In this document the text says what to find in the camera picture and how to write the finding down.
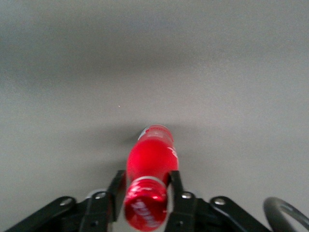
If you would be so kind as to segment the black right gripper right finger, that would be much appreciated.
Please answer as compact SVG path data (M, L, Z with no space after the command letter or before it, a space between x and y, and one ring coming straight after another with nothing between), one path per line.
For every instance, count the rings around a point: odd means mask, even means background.
M173 210L170 213L165 232L194 232L196 226L197 198L184 190L179 171L170 172L173 188Z

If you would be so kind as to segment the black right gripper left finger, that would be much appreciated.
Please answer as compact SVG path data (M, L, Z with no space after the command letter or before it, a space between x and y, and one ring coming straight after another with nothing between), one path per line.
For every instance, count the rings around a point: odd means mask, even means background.
M87 199L82 218L83 232L112 232L126 191L126 172L119 170L107 189L95 191Z

